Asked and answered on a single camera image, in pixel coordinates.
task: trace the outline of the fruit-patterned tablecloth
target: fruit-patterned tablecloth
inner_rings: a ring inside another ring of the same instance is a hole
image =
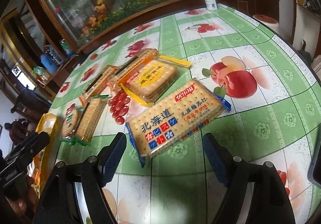
[[[128,141],[117,173],[104,188],[118,222],[211,223],[225,193],[202,149],[202,136],[211,132],[232,155],[257,164],[273,162],[286,179],[296,223],[305,223],[321,201],[321,190],[307,179],[321,123],[321,87],[287,43],[235,9],[219,5],[213,12],[190,10],[116,37],[74,69],[50,112],[64,117],[69,108],[80,104],[82,90],[100,70],[107,64],[123,64],[143,48],[157,48],[161,54],[192,63],[162,98],[191,78],[210,90],[225,82],[232,110],[143,169]],[[203,68],[214,75],[204,77]],[[128,105],[125,120],[144,110],[133,100]],[[117,132],[127,133],[125,125],[117,124],[106,106],[91,143],[86,147],[62,143],[57,161],[73,164],[97,155]],[[246,220],[252,190],[249,184],[239,223]],[[88,211],[81,186],[78,196],[85,220]]]

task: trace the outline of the cracker package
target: cracker package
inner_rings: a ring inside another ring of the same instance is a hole
[[[191,79],[177,91],[126,123],[142,166],[146,158],[198,131],[231,105]]]
[[[160,55],[156,49],[144,49],[115,73],[114,85],[150,107],[183,73],[183,67],[189,66],[189,61]]]
[[[119,70],[119,67],[107,65],[95,80],[88,85],[81,95],[81,102],[86,104],[94,95],[99,95],[109,85],[110,79]]]
[[[74,108],[69,111],[63,123],[60,140],[70,145],[78,142],[86,146],[87,142],[91,141],[108,100],[108,95],[94,95],[85,109]]]
[[[84,110],[83,116],[80,119],[79,126],[76,129],[75,135],[77,138],[81,139],[83,142],[91,141],[108,100],[109,99],[105,95],[95,95],[90,99]]]

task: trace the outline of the orange flower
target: orange flower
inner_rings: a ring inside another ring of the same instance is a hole
[[[90,24],[91,27],[96,26],[96,25],[97,25],[97,18],[96,18],[96,16],[92,15],[92,16],[89,18],[88,24]]]
[[[104,20],[105,19],[105,15],[100,15],[99,17],[98,17],[98,22],[100,23],[102,20]]]
[[[88,26],[84,26],[82,28],[82,32],[85,36],[89,35],[89,27]]]
[[[103,0],[97,0],[97,5],[102,4],[102,1],[103,1]]]
[[[106,10],[106,5],[105,4],[101,4],[99,6],[95,6],[95,10],[99,13],[104,13],[104,11]]]

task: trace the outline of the blue bottle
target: blue bottle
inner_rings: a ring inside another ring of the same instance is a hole
[[[40,56],[40,60],[43,66],[49,71],[49,73],[51,73],[52,75],[56,73],[56,71],[58,70],[58,66],[54,63],[49,55],[43,53]]]

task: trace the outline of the blue logo squares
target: blue logo squares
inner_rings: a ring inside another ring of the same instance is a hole
[[[171,126],[174,126],[176,123],[177,123],[177,120],[175,117],[171,118],[168,123],[171,125]]]
[[[155,140],[154,140],[154,141],[151,141],[150,143],[148,143],[148,145],[149,145],[149,147],[150,147],[151,150],[153,150],[154,148],[157,147],[157,143],[156,143]]]
[[[172,130],[169,130],[169,131],[167,131],[167,132],[165,132],[165,137],[166,137],[166,139],[170,139],[171,137],[174,137],[174,133],[172,132]]]
[[[158,135],[160,135],[162,133],[162,131],[159,129],[159,128],[156,128],[155,130],[153,130],[153,134],[155,135],[155,136],[158,136]]]

